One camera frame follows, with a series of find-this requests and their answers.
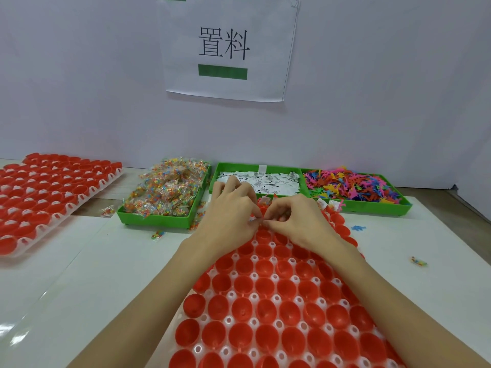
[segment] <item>white paper sheet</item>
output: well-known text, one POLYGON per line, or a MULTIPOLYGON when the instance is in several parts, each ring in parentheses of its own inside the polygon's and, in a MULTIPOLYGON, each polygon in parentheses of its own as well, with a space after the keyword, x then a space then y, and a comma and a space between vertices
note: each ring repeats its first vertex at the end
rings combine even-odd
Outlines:
POLYGON ((298 0, 157 0, 157 5, 168 92, 284 100, 298 0))

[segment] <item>green tray divider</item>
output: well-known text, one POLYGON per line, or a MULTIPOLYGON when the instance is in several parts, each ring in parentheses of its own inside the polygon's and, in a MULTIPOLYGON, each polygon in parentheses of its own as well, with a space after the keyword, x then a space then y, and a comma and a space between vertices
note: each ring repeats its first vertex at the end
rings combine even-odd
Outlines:
MULTIPOLYGON (((237 163, 218 163, 215 173, 213 174, 212 181, 210 182, 210 193, 213 192, 213 184, 217 181, 220 172, 257 172, 259 170, 259 164, 237 164, 237 163)), ((304 175, 300 168, 294 168, 289 166, 277 166, 277 165, 267 165, 266 173, 284 173, 289 174, 290 172, 295 172, 300 176, 298 181, 298 187, 300 193, 309 196, 307 183, 305 182, 304 175)), ((266 194, 256 194, 257 197, 265 196, 266 194)), ((285 195, 278 195, 279 198, 285 197, 285 195)))
POLYGON ((135 226, 190 228, 193 224, 194 216, 196 216, 196 212, 198 211, 198 206, 201 203, 201 199, 203 198, 203 194, 205 193, 206 184, 210 180, 211 171, 212 167, 210 165, 208 167, 208 171, 206 172, 205 178, 203 179, 203 183, 198 189, 198 193, 196 194, 194 203, 193 205, 191 205, 189 214, 186 217, 173 217, 168 215, 151 214, 150 216, 143 218, 143 216, 139 214, 126 213, 124 206, 121 206, 116 212, 119 219, 121 220, 121 223, 135 226))
MULTIPOLYGON (((310 172, 311 170, 318 170, 318 168, 305 169, 302 168, 302 176, 306 172, 310 172)), ((397 192, 401 196, 400 204, 384 204, 384 203, 374 203, 374 202, 366 202, 366 201, 356 201, 356 200, 348 200, 345 199, 343 204, 346 206, 342 207, 344 212, 355 212, 355 213, 368 213, 368 214, 382 214, 382 215, 394 215, 394 216, 403 216, 408 213, 411 209, 412 204, 406 199, 397 189, 385 178, 382 174, 374 174, 374 173, 360 173, 360 174, 369 174, 371 176, 380 177, 387 183, 387 186, 392 188, 395 192, 397 192)), ((307 197, 310 196, 310 190, 307 187, 307 197)), ((327 199, 321 198, 325 202, 329 200, 341 201, 340 199, 327 199)))

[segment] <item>table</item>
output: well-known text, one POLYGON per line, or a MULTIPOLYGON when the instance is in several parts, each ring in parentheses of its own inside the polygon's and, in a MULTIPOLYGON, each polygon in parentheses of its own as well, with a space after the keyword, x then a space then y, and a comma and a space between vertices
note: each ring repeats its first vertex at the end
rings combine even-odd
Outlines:
MULTIPOLYGON (((399 218, 344 214, 367 261, 436 321, 491 362, 491 266, 417 199, 399 218), (410 262, 426 261, 421 268, 410 262)), ((0 342, 2 367, 65 367, 162 269, 188 237, 127 227, 113 216, 0 342)), ((165 341, 148 367, 165 366, 165 341)))

